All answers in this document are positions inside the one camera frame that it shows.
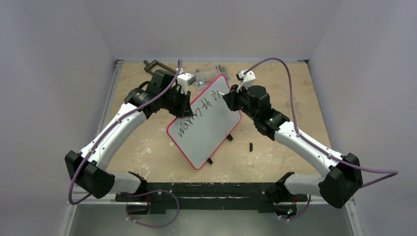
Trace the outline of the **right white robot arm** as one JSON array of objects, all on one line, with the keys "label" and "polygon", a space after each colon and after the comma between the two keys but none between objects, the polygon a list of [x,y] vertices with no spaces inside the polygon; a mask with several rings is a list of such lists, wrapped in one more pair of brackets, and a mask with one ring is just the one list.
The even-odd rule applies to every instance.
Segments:
[{"label": "right white robot arm", "polygon": [[334,151],[301,132],[287,116],[272,108],[263,86],[238,90],[233,85],[222,98],[231,111],[242,111],[251,118],[259,133],[288,147],[318,171],[318,175],[286,173],[276,182],[276,203],[302,194],[321,197],[332,207],[342,208],[363,186],[359,158]]}]

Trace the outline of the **red framed whiteboard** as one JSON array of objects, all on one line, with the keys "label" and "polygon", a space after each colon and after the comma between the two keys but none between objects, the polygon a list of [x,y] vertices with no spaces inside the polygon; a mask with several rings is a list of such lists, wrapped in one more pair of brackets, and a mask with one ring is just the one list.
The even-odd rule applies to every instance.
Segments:
[{"label": "red framed whiteboard", "polygon": [[175,118],[166,127],[167,135],[195,170],[204,166],[241,121],[241,113],[230,111],[217,93],[229,91],[225,76],[218,75],[191,102],[194,116]]}]

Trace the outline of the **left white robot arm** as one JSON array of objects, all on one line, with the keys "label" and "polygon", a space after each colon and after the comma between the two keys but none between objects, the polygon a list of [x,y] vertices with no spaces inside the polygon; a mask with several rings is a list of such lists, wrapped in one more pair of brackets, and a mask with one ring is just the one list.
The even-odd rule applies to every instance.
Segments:
[{"label": "left white robot arm", "polygon": [[194,74],[182,69],[176,74],[158,69],[149,81],[131,90],[116,115],[86,147],[66,154],[64,161],[71,179],[69,202],[80,203],[72,198],[74,185],[97,199],[118,192],[127,193],[134,201],[144,199],[147,188],[141,184],[144,179],[140,175],[110,173],[106,169],[126,139],[152,114],[164,109],[177,118],[193,116],[189,86],[195,80]]}]

